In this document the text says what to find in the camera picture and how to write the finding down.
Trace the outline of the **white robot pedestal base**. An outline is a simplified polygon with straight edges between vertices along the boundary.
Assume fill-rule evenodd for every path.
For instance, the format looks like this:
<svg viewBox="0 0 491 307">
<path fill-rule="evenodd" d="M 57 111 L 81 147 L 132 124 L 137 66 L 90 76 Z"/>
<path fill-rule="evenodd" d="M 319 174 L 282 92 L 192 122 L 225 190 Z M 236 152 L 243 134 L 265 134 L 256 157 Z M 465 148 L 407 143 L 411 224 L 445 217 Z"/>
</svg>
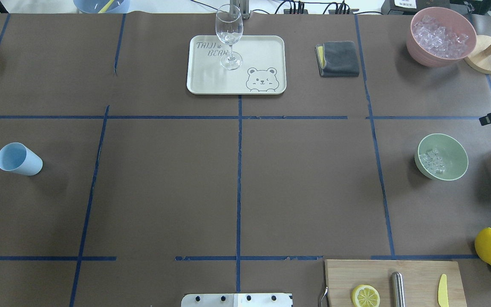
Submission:
<svg viewBox="0 0 491 307">
<path fill-rule="evenodd" d="M 182 307 L 292 307 L 290 293 L 204 293 L 188 294 Z"/>
</svg>

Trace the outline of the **blue bowl with fork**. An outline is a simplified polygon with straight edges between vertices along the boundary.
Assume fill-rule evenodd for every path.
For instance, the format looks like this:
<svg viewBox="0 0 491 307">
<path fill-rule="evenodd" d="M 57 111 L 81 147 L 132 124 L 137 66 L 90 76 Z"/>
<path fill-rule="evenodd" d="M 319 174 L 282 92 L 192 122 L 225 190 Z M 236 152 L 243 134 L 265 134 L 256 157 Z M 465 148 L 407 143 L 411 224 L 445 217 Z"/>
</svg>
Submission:
<svg viewBox="0 0 491 307">
<path fill-rule="evenodd" d="M 130 0 L 74 0 L 73 4 L 76 8 L 86 14 L 98 14 L 109 2 L 105 14 L 122 14 L 126 13 L 130 7 Z"/>
</svg>

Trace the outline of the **grey folded cloth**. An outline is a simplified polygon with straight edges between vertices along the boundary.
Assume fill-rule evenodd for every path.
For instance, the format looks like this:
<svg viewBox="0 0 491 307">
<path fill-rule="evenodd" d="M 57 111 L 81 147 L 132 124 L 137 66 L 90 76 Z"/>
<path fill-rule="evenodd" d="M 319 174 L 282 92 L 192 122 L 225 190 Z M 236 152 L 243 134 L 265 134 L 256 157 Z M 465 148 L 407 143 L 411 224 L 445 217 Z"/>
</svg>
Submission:
<svg viewBox="0 0 491 307">
<path fill-rule="evenodd" d="M 353 41 L 328 41 L 315 46 L 316 60 L 322 77 L 357 77 L 360 68 Z"/>
</svg>

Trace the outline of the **pink bowl of ice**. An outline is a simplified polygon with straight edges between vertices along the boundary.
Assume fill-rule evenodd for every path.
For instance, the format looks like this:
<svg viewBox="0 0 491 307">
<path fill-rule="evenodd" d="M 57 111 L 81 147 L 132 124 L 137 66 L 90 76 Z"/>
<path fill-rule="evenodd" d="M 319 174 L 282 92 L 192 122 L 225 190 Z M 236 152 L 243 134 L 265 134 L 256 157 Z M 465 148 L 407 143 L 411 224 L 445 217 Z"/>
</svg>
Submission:
<svg viewBox="0 0 491 307">
<path fill-rule="evenodd" d="M 423 66 L 444 67 L 469 56 L 476 43 L 476 31 L 468 19 L 456 11 L 433 6 L 414 15 L 407 50 Z"/>
</svg>

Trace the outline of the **clear wine glass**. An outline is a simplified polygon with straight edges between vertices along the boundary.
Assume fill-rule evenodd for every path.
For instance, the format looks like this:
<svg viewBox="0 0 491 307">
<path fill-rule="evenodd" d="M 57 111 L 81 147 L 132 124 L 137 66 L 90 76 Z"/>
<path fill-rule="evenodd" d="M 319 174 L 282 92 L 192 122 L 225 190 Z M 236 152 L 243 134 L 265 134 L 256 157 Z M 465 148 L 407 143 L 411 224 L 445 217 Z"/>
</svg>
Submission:
<svg viewBox="0 0 491 307">
<path fill-rule="evenodd" d="M 224 4 L 216 12 L 216 35 L 218 39 L 227 45 L 230 50 L 222 56 L 221 65 L 227 70 L 240 68 L 243 59 L 233 50 L 233 46 L 239 42 L 243 35 L 243 19 L 240 9 L 233 4 Z"/>
</svg>

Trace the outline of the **wooden cutting board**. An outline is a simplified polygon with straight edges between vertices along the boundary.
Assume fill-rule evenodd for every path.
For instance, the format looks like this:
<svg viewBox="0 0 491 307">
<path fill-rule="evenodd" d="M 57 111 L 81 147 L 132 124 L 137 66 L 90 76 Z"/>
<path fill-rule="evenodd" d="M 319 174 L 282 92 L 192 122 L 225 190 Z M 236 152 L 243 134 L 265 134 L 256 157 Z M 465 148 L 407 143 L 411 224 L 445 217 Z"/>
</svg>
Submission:
<svg viewBox="0 0 491 307">
<path fill-rule="evenodd" d="M 325 260 L 331 307 L 352 307 L 352 291 L 359 284 L 377 289 L 381 307 L 394 306 L 392 273 L 403 276 L 407 307 L 438 307 L 440 276 L 448 278 L 450 307 L 465 307 L 461 274 L 454 261 Z"/>
</svg>

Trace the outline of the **yellow plastic knife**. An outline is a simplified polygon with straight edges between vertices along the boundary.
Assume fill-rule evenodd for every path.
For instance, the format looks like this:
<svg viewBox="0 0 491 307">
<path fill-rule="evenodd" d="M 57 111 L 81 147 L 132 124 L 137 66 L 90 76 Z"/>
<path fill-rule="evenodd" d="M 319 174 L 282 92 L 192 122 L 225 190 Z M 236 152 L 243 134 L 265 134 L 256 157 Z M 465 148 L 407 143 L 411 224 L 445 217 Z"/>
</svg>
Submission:
<svg viewBox="0 0 491 307">
<path fill-rule="evenodd" d="M 449 297 L 448 297 L 448 276 L 446 274 L 441 274 L 438 283 L 438 305 L 440 307 L 449 307 Z"/>
</svg>

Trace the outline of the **green bowl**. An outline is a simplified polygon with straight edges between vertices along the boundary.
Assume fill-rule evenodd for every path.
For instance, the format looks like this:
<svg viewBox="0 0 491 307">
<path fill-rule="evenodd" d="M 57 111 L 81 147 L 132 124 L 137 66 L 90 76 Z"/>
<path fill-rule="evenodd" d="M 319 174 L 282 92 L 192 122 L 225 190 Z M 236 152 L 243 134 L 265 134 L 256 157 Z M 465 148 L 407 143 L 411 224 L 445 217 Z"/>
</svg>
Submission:
<svg viewBox="0 0 491 307">
<path fill-rule="evenodd" d="M 443 174 L 431 174 L 421 164 L 419 155 L 431 148 L 438 148 L 447 165 Z M 424 176 L 432 180 L 454 181 L 463 177 L 469 167 L 469 157 L 462 144 L 456 139 L 442 133 L 433 133 L 425 136 L 417 146 L 414 154 L 414 161 L 417 169 Z"/>
</svg>

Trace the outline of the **cream bear serving tray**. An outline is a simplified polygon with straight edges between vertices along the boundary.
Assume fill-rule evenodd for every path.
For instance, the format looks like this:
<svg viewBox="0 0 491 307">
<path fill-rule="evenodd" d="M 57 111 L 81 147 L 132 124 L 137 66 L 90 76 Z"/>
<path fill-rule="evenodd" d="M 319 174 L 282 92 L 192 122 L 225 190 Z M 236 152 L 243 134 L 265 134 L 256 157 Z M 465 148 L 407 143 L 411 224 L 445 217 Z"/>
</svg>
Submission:
<svg viewBox="0 0 491 307">
<path fill-rule="evenodd" d="M 285 43 L 276 35 L 245 35 L 234 50 L 243 58 L 236 70 L 220 59 L 226 47 L 216 35 L 190 41 L 187 89 L 195 95 L 280 95 L 286 90 Z"/>
</svg>

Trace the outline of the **lemon half slice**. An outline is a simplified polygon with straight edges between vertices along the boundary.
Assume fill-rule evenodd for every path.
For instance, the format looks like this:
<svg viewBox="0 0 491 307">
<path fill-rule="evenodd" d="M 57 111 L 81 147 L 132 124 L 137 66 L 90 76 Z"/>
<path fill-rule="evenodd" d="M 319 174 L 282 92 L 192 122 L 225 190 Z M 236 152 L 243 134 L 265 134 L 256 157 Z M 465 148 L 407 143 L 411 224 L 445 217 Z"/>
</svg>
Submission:
<svg viewBox="0 0 491 307">
<path fill-rule="evenodd" d="M 351 301 L 355 307 L 379 307 L 381 299 L 376 288 L 359 284 L 352 290 Z"/>
</svg>

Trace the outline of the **light blue cup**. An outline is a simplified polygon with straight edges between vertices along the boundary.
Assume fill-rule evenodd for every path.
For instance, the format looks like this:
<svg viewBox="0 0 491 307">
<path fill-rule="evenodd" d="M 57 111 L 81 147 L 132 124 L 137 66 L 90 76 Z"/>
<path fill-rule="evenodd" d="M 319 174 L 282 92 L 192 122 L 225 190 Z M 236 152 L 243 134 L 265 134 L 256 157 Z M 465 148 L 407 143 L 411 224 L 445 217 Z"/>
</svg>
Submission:
<svg viewBox="0 0 491 307">
<path fill-rule="evenodd" d="M 21 142 L 11 142 L 0 149 L 0 169 L 33 176 L 41 171 L 43 160 Z"/>
</svg>

